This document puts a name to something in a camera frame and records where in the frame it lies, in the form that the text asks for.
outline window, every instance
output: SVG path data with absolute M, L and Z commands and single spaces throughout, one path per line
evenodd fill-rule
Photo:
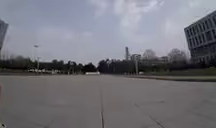
M 202 23 L 202 26 L 203 26 L 203 30 L 205 30 L 206 28 L 205 28 L 205 24 L 204 24 L 204 22 Z
M 202 34 L 202 39 L 203 39 L 203 42 L 205 42 L 205 37 L 204 37 L 204 34 Z
M 202 32 L 202 27 L 201 27 L 201 24 L 198 25 L 199 26 L 199 29 L 200 29 L 200 32 Z
M 205 32 L 205 35 L 206 35 L 206 37 L 207 37 L 207 41 L 212 40 L 212 36 L 211 36 L 211 32 L 210 32 L 210 31 Z
M 193 35 L 193 34 L 192 34 L 192 30 L 191 30 L 191 28 L 190 28 L 190 30 L 189 30 L 189 31 L 190 31 L 190 35 Z
M 189 47 L 191 47 L 191 45 L 192 45 L 192 40 L 191 39 L 189 39 Z
M 206 20 L 204 23 L 205 23 L 205 25 L 206 25 L 206 28 L 209 29 L 208 21 Z
M 198 40 L 197 40 L 197 36 L 195 36 L 195 41 L 196 41 L 196 45 L 198 45 Z
M 213 34 L 214 39 L 216 39 L 216 32 L 215 32 L 215 29 L 212 30 L 212 34 Z
M 196 34 L 195 34 L 195 29 L 194 29 L 194 27 L 192 28 L 192 30 L 193 30 L 193 35 L 196 35 Z
M 211 19 L 208 19 L 208 23 L 209 23 L 209 26 L 210 26 L 210 27 L 213 27 L 213 24 L 212 24 Z
M 196 33 L 199 33 L 197 25 L 195 26 Z
M 214 21 L 214 24 L 216 25 L 216 16 L 213 16 L 212 20 Z
M 198 36 L 198 41 L 199 41 L 199 44 L 202 43 L 201 35 Z
M 194 38 L 192 39 L 192 44 L 193 44 L 192 47 L 195 47 L 195 39 Z

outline paved square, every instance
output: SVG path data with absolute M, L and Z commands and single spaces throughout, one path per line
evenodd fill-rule
M 216 128 L 216 83 L 114 76 L 0 76 L 0 83 L 9 128 L 101 128 L 101 110 L 105 128 Z

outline road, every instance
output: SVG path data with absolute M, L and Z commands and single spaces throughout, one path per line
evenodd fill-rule
M 216 128 L 216 83 L 0 76 L 9 128 Z

